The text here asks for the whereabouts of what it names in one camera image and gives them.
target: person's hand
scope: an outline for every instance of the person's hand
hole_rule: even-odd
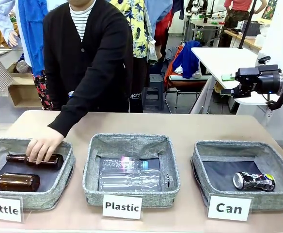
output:
[[[33,138],[27,147],[26,155],[29,157],[29,161],[32,162],[36,159],[36,164],[39,164],[45,154],[44,161],[48,161],[63,139],[62,134],[50,127],[42,129],[41,134]]]
[[[9,41],[9,44],[11,46],[17,46],[17,41],[16,41],[16,38],[15,36],[17,36],[17,33],[15,31],[11,31],[9,33],[9,36],[8,36],[8,41]]]

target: stool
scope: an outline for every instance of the stool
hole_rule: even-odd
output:
[[[143,106],[157,106],[159,111],[164,108],[163,99],[163,77],[160,74],[150,74],[149,87],[145,87],[142,92],[142,104]],[[148,100],[147,95],[157,95],[156,100]]]

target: can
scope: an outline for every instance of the can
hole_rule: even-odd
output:
[[[74,91],[70,91],[70,92],[68,93],[68,98],[69,98],[69,99],[72,98],[73,93],[74,93]]]
[[[271,174],[237,172],[233,177],[233,184],[239,190],[257,188],[263,191],[274,191],[275,189],[275,179]]]

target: pineapple print shirt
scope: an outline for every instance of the pineapple print shirt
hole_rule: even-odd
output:
[[[148,40],[144,28],[144,0],[106,0],[117,7],[131,22],[133,34],[133,55],[137,58],[147,56]]]

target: gray fabric basket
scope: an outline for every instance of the gray fabric basket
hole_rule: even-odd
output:
[[[25,153],[30,139],[1,138],[0,139],[0,171],[6,165],[6,156],[9,153]],[[0,196],[22,197],[24,210],[50,210],[58,203],[64,188],[69,182],[75,157],[73,156],[72,145],[62,142],[55,151],[64,157],[64,163],[59,171],[53,171],[55,178],[48,185],[51,187],[44,192],[9,192],[0,191]]]
[[[271,146],[247,141],[198,141],[192,157],[198,178],[206,198],[209,194],[252,197],[252,210],[283,210],[283,158]],[[273,192],[224,191],[214,187],[203,162],[251,162],[261,173],[272,174],[276,181]]]
[[[173,178],[172,191],[165,192],[99,192],[100,157],[140,159],[158,158],[163,174]],[[102,206],[104,194],[143,197],[143,207],[171,207],[180,188],[175,154],[170,139],[162,135],[146,134],[96,134],[90,141],[82,187],[90,205]]]

